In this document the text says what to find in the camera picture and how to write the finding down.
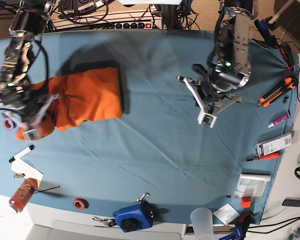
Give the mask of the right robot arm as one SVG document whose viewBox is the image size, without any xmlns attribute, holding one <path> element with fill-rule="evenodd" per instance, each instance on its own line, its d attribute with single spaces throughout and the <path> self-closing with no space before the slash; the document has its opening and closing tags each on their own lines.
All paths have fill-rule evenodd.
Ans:
<svg viewBox="0 0 300 240">
<path fill-rule="evenodd" d="M 42 138 L 40 124 L 59 94 L 48 93 L 48 79 L 34 89 L 27 72 L 36 57 L 35 43 L 45 59 L 45 76 L 49 76 L 48 54 L 42 36 L 54 12 L 54 0 L 22 0 L 9 27 L 11 40 L 4 52 L 0 69 L 0 111 L 19 128 L 26 141 Z"/>
</svg>

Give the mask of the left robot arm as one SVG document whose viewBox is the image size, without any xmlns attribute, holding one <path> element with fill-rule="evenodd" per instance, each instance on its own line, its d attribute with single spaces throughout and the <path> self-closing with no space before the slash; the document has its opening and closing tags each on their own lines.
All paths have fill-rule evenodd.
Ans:
<svg viewBox="0 0 300 240">
<path fill-rule="evenodd" d="M 258 13 L 256 0 L 220 1 L 219 17 L 214 28 L 214 48 L 207 57 L 207 68 L 198 63 L 191 66 L 199 76 L 197 80 L 177 77 L 186 85 L 200 108 L 198 124 L 212 128 L 218 113 L 234 103 L 243 103 L 242 98 L 233 91 L 243 88 L 251 76 L 248 60 L 251 20 Z"/>
</svg>

